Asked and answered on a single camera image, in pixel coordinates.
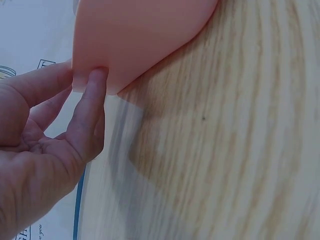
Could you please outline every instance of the light wooden surface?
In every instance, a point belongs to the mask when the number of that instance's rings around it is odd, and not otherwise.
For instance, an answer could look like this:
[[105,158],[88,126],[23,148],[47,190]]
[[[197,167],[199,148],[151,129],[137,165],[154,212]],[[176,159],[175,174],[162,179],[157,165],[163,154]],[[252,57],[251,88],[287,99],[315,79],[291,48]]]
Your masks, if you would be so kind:
[[82,240],[320,239],[320,0],[221,0],[121,97]]

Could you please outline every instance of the table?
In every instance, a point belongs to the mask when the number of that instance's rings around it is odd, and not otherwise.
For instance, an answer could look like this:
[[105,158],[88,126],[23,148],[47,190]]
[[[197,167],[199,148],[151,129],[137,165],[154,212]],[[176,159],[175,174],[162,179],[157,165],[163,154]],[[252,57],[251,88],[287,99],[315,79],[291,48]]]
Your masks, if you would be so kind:
[[119,96],[81,239],[320,239],[320,0],[221,0]]

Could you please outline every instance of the blue line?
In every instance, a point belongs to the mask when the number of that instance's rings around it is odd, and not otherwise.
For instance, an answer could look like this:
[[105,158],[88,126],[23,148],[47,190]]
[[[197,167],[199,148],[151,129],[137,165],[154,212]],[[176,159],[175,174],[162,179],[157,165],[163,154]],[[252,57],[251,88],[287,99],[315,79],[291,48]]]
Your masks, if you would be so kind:
[[75,210],[74,210],[74,222],[73,222],[73,240],[78,239],[78,227],[79,227],[79,215],[80,215],[80,206],[81,206],[81,196],[82,190],[85,181],[86,169],[83,171],[83,175],[78,183],[76,190],[76,199],[75,199]]

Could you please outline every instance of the wooden board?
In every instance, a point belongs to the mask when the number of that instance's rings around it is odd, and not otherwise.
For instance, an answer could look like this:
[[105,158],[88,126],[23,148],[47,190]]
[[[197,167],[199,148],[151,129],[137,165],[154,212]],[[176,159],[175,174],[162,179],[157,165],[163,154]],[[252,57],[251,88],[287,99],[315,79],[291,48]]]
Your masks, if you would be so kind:
[[320,0],[221,0],[107,98],[81,239],[320,239],[319,91]]

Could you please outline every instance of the skin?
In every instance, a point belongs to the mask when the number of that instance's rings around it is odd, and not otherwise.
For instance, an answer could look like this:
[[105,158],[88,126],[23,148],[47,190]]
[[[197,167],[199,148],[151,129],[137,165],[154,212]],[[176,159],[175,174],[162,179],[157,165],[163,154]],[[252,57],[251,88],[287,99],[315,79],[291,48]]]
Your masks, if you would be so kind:
[[94,70],[66,132],[44,131],[72,87],[69,62],[0,81],[0,239],[44,216],[78,183],[104,147],[105,69]]

